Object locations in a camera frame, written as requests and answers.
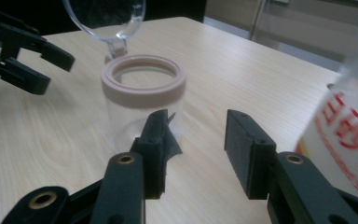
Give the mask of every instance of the screw hole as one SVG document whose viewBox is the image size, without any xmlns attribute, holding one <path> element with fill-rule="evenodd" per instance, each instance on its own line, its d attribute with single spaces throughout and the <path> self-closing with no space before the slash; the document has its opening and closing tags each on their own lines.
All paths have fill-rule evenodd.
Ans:
<svg viewBox="0 0 358 224">
<path fill-rule="evenodd" d="M 28 206 L 32 209 L 41 209 L 54 203 L 57 199 L 57 194 L 53 191 L 40 193 L 31 199 Z"/>
<path fill-rule="evenodd" d="M 304 160 L 297 155 L 287 155 L 286 160 L 293 164 L 298 164 L 298 165 L 304 163 Z"/>
<path fill-rule="evenodd" d="M 118 163 L 121 164 L 128 164 L 132 163 L 133 161 L 135 161 L 135 158 L 133 158 L 133 156 L 122 156 L 118 159 Z"/>
</svg>

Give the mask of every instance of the transparent container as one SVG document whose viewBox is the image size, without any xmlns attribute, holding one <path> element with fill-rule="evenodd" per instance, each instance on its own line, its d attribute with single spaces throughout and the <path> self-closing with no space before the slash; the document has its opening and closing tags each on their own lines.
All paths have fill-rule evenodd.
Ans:
<svg viewBox="0 0 358 224">
<path fill-rule="evenodd" d="M 339 73 L 296 151 L 308 156 L 334 187 L 358 197 L 358 38 Z"/>
<path fill-rule="evenodd" d="M 108 61 L 127 54 L 127 40 L 138 31 L 145 16 L 145 0 L 62 1 L 81 30 L 107 43 Z"/>
<path fill-rule="evenodd" d="M 186 74 L 174 62 L 152 55 L 117 58 L 102 72 L 103 93 L 117 152 L 129 151 L 149 114 L 168 109 L 170 129 L 180 143 Z"/>
</svg>

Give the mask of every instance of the pink lid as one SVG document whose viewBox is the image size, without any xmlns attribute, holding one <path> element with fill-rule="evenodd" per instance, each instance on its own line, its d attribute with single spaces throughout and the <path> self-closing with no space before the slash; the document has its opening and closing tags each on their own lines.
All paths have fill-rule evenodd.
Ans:
<svg viewBox="0 0 358 224">
<path fill-rule="evenodd" d="M 120 83 L 120 72 L 133 67 L 153 67 L 167 71 L 173 78 L 169 83 L 151 88 L 136 88 Z M 102 73 L 103 93 L 115 104 L 131 108 L 154 108 L 178 101 L 185 93 L 186 75 L 180 67 L 165 58 L 135 55 L 117 58 L 108 63 Z"/>
</svg>

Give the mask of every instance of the light wood tabletop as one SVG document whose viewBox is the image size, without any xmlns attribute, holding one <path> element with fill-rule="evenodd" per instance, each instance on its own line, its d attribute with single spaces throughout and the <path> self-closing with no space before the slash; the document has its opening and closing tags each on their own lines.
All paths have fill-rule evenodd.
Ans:
<svg viewBox="0 0 358 224">
<path fill-rule="evenodd" d="M 51 77 L 43 96 L 0 80 L 0 222 L 34 189 L 70 194 L 103 177 L 117 152 L 100 74 L 107 46 L 83 32 L 46 39 L 76 57 L 70 73 L 22 50 L 19 61 Z M 146 21 L 129 54 L 152 54 L 187 73 L 181 147 L 166 192 L 146 201 L 147 223 L 270 223 L 249 201 L 224 150 L 228 109 L 249 114 L 291 151 L 337 73 L 185 18 Z"/>
</svg>

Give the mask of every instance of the gray floor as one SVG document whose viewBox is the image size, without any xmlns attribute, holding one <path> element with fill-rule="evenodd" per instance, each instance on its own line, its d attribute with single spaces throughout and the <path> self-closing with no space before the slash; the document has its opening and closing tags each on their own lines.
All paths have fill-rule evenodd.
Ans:
<svg viewBox="0 0 358 224">
<path fill-rule="evenodd" d="M 205 17 L 204 23 L 207 25 L 210 25 L 212 27 L 215 27 L 219 30 L 226 31 L 228 33 L 231 33 L 231 34 L 243 37 L 243 38 L 248 38 L 248 32 L 246 30 L 242 30 L 238 27 L 223 23 L 221 21 L 217 21 L 217 20 Z M 294 57 L 297 57 L 299 59 L 302 59 L 304 61 L 314 63 L 321 67 L 330 69 L 332 71 L 338 71 L 338 68 L 340 67 L 340 63 L 338 63 L 336 61 L 327 59 L 325 57 L 322 57 L 322 56 L 319 56 L 319 55 L 316 55 L 313 53 L 309 53 L 302 49 L 294 48 L 289 45 L 280 44 L 278 50 L 281 52 L 287 53 L 289 55 L 292 55 Z"/>
</svg>

